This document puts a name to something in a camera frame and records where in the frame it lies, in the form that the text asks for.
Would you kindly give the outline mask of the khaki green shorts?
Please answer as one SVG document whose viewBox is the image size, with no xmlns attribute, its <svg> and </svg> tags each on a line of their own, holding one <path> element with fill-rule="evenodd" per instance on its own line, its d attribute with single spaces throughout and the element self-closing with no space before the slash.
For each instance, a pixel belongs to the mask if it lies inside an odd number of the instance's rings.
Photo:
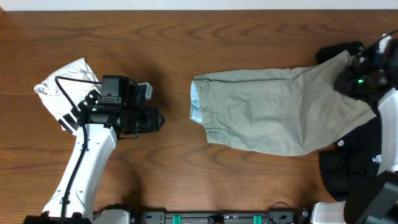
<svg viewBox="0 0 398 224">
<path fill-rule="evenodd" d="M 312 67 L 232 70 L 197 75 L 190 119 L 209 143 L 279 156 L 321 149 L 375 116 L 369 105 L 335 91 L 348 52 Z"/>
</svg>

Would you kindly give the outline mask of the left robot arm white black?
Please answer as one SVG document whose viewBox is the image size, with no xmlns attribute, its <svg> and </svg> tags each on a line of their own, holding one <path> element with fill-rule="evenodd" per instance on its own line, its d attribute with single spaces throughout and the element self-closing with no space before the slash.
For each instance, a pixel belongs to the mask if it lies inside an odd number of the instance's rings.
<svg viewBox="0 0 398 224">
<path fill-rule="evenodd" d="M 156 107 L 87 105 L 79 121 L 75 146 L 55 193 L 39 216 L 28 215 L 23 223 L 138 223 L 137 214 L 122 205 L 95 213 L 95 198 L 119 139 L 159 131 L 164 116 Z"/>
</svg>

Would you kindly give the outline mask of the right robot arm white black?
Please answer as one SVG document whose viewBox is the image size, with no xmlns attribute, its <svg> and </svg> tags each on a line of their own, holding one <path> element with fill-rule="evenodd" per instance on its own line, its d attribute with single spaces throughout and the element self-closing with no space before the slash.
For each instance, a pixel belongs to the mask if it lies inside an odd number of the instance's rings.
<svg viewBox="0 0 398 224">
<path fill-rule="evenodd" d="M 302 223 L 397 223 L 397 39 L 384 34 L 353 56 L 333 87 L 366 102 L 376 117 L 335 141 L 338 150 L 320 154 L 335 202 L 317 202 Z"/>
</svg>

